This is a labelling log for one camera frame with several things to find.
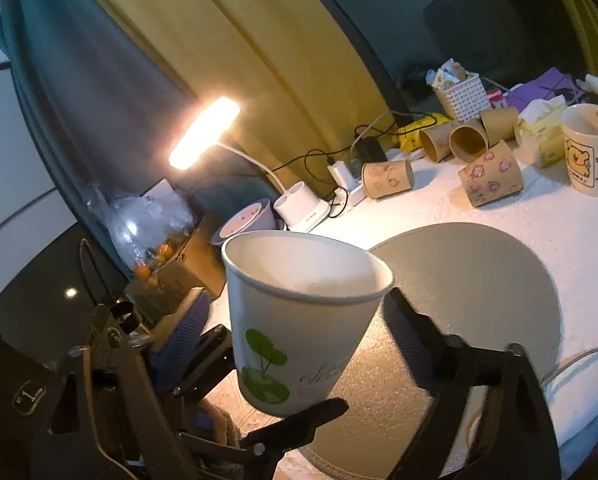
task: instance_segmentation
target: round mat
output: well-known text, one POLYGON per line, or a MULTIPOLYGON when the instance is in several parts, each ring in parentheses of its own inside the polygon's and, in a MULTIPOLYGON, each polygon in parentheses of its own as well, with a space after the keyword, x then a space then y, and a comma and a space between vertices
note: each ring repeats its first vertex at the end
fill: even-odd
MULTIPOLYGON (((555 365, 559 300, 541 261, 516 238, 480 224, 447 223, 404 233, 370 252, 442 332, 481 348, 520 343, 539 377, 555 365)), ((467 426, 483 395, 483 387, 473 388, 446 473, 467 457, 467 426)), ((431 399, 413 383, 381 308, 332 396, 347 400, 350 409, 319 428, 304 455, 333 478, 386 478, 431 399)))

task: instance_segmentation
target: blue curtain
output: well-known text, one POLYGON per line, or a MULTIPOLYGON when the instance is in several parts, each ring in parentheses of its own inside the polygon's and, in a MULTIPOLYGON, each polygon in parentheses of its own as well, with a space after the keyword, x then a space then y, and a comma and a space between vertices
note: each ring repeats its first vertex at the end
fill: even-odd
POLYGON ((227 219, 259 198, 278 196, 232 153, 210 150, 202 163, 176 172, 168 155, 198 111, 95 0, 3 0, 0 47, 32 138, 64 199, 119 262, 106 230, 84 205, 84 190, 142 193, 163 177, 197 208, 227 219))

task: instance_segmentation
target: plastic basket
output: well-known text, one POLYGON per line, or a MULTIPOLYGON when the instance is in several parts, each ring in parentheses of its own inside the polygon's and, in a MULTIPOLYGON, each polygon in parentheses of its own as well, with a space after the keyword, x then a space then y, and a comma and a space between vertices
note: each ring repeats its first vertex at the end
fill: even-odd
POLYGON ((492 108, 479 74, 468 74, 470 76, 465 81, 447 90, 434 91, 448 117, 461 123, 478 117, 482 110, 492 108))

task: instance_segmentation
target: purple paper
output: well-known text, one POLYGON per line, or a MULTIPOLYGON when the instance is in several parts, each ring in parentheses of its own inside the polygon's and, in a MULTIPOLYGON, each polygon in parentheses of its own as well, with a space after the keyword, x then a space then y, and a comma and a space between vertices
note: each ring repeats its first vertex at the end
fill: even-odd
POLYGON ((566 98, 566 104, 572 105, 578 103, 585 93, 576 86, 571 76, 562 74, 553 67, 534 81, 512 90, 508 94, 508 105, 516 107, 521 113, 535 99, 547 101, 557 95, 563 95, 566 98))

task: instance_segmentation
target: table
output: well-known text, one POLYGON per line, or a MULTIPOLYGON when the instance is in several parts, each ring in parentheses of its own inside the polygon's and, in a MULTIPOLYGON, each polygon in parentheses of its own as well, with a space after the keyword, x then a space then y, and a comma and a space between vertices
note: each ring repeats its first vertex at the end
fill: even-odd
MULTIPOLYGON (((370 249, 402 232, 441 222, 475 222, 507 232, 537 254, 554 280, 562 317, 559 360, 566 360, 598 346, 598 198, 570 186, 563 161, 544 170, 521 166, 525 181, 521 194, 474 209, 457 176, 463 167, 460 161, 417 160, 412 190, 376 201, 365 199, 312 233, 370 249)), ((218 322, 229 326, 226 290, 213 305, 208 327, 218 322)), ((272 420, 247 405, 238 393, 234 372, 211 396, 244 432, 272 420)), ((598 415, 598 355, 555 380, 546 398, 560 445, 598 415)), ((293 479, 325 478, 297 452, 288 454, 279 471, 293 479)))

